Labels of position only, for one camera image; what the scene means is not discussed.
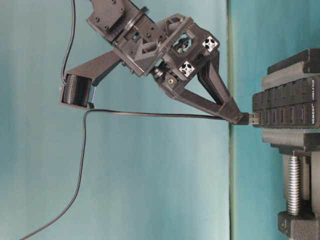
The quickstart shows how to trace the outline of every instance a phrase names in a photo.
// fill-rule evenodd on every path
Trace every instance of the screw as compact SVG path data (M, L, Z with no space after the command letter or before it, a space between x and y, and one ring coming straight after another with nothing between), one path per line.
M288 213L299 216L300 213L300 160L297 156L291 156L288 162Z

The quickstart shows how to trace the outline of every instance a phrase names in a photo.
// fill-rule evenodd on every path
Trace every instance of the usb port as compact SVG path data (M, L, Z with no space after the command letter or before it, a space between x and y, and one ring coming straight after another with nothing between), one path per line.
M285 111L283 109L280 110L280 121L282 124L285 122Z
M304 123L305 122L305 106L301 107L301 111L300 111L300 122Z
M294 123L294 119L295 119L295 108L294 107L292 107L291 109L290 109L290 123L291 124L293 124Z

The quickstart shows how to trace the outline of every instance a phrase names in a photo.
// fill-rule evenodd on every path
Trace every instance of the teal backdrop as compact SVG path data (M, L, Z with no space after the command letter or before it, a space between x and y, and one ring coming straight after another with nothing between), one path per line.
M224 0L134 2L147 5L156 22L180 13L211 31L221 41L227 80ZM76 8L67 68L110 50L86 23L90 2L76 0ZM55 217L74 194L84 112L58 105L70 1L1 0L0 11L0 239L17 240ZM204 94L198 84L190 88ZM120 111L199 113L122 66L100 84L95 102ZM33 240L229 239L226 122L96 114L87 124L78 199Z
M320 48L319 0L228 0L229 85L240 109L252 111L267 67ZM282 157L262 130L231 128L232 239L286 240L277 214L286 209Z

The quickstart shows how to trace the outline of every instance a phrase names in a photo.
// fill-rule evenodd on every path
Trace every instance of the black 3d-printed part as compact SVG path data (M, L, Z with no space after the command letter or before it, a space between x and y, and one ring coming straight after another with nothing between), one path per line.
M63 93L64 104L86 108L88 104L91 79L69 75Z
M308 73L319 73L320 68L320 49L310 48L300 52L286 60L278 62L268 68L268 74L272 74L281 69L285 69L296 63L303 62L303 72Z

